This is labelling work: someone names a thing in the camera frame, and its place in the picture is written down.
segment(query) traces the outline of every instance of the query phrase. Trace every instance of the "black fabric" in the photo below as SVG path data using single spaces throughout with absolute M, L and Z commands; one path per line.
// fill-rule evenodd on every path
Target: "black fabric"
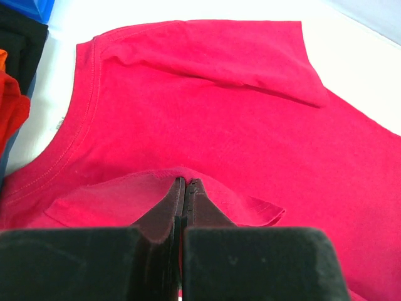
M 0 4 L 0 34 L 9 33 L 0 38 L 0 48 L 8 52 L 6 72 L 17 79 L 21 93 L 26 95 L 32 82 L 39 60 L 42 55 L 44 42 L 47 37 L 47 25 L 36 22 L 28 17 Z M 15 58 L 19 57 L 18 72 L 15 74 Z

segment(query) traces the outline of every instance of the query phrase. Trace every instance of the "red fabric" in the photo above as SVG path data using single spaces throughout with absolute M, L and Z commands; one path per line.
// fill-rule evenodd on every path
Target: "red fabric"
M 6 178 L 0 217 L 6 229 L 127 225 L 173 177 L 200 177 L 239 225 L 322 229 L 353 291 L 398 301 L 400 151 L 322 85 L 300 23 L 144 24 L 78 45 L 68 115 Z
M 29 115 L 29 98 L 22 96 L 18 82 L 0 70 L 0 156 L 8 139 Z

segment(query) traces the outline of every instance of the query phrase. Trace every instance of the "blue bin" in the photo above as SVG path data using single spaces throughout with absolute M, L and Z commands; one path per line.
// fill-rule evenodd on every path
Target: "blue bin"
M 40 23 L 47 23 L 55 0 L 0 0 L 0 3 Z

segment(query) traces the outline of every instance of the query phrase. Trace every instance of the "orange clothing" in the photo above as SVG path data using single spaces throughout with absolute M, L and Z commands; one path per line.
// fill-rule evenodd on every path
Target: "orange clothing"
M 28 118 L 29 107 L 29 98 L 21 95 L 18 82 L 0 71 L 0 155 L 8 139 Z
M 0 71 L 6 71 L 7 51 L 0 49 Z

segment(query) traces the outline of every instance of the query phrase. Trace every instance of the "blue fabric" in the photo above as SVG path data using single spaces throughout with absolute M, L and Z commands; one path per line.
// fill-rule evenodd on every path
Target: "blue fabric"
M 26 96 L 28 96 L 30 99 L 32 99 L 32 94 L 33 90 L 35 88 L 35 83 L 36 83 L 36 74 L 32 79 L 31 85 L 29 86 L 28 92 Z M 8 157 L 10 155 L 11 148 L 14 145 L 15 140 L 17 139 L 19 130 L 15 132 L 15 134 L 7 141 L 6 148 L 3 152 L 3 156 L 0 159 L 0 187 L 3 185 L 3 178 L 6 173 L 6 167 L 7 167 L 7 162 L 8 162 Z

